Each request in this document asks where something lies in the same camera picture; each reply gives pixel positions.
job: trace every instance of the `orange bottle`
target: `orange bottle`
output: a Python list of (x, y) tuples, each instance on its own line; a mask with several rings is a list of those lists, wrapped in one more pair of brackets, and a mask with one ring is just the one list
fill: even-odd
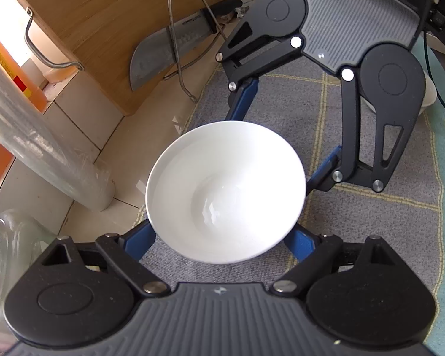
[[(43, 112), (46, 108), (46, 96), (41, 89), (34, 84), (23, 72), (17, 62), (11, 57), (8, 51), (0, 42), (0, 64), (17, 87), (23, 92), (33, 105)], [(7, 166), (10, 164), (13, 155), (0, 145), (0, 179)]]

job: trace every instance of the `cutting board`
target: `cutting board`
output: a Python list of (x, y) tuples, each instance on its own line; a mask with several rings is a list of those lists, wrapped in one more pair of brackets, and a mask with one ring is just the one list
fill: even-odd
[[(128, 70), (136, 46), (169, 25), (168, 0), (18, 0), (70, 60), (79, 60), (124, 115), (133, 114), (166, 71), (132, 92)], [(207, 0), (214, 4), (221, 0)], [(175, 21), (203, 7), (173, 0)]]

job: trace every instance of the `knife handle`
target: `knife handle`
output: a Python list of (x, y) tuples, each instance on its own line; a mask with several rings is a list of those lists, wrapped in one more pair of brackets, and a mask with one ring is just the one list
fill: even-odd
[[(231, 13), (234, 9), (242, 7), (241, 0), (221, 0), (216, 4), (210, 5), (212, 13), (216, 18), (220, 16), (227, 15)], [(212, 20), (211, 14), (208, 12), (207, 8), (201, 10), (203, 15), (208, 22), (213, 33), (217, 33), (218, 28), (215, 22)]]

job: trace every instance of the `kitchen knife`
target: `kitchen knife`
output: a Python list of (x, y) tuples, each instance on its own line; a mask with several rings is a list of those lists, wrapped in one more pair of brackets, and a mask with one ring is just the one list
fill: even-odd
[[(210, 8), (217, 18), (241, 6), (241, 0), (222, 0)], [(176, 22), (174, 32), (179, 53), (184, 55), (208, 36), (217, 33), (217, 27), (208, 10), (204, 8)], [(136, 47), (130, 68), (132, 91), (174, 63), (173, 43), (170, 28), (167, 26), (143, 39)]]

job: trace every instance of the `black cable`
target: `black cable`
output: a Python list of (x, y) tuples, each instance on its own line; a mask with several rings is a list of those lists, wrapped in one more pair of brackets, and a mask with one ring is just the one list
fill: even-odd
[[(424, 29), (424, 52), (425, 52), (425, 64), (427, 65), (427, 72), (428, 77), (430, 77), (433, 81), (432, 77), (432, 71), (430, 70), (430, 62), (428, 61), (428, 52), (427, 52), (427, 29)], [(439, 92), (437, 91), (437, 98), (442, 104), (443, 108), (445, 109), (445, 102), (443, 101), (442, 97), (440, 96)]]

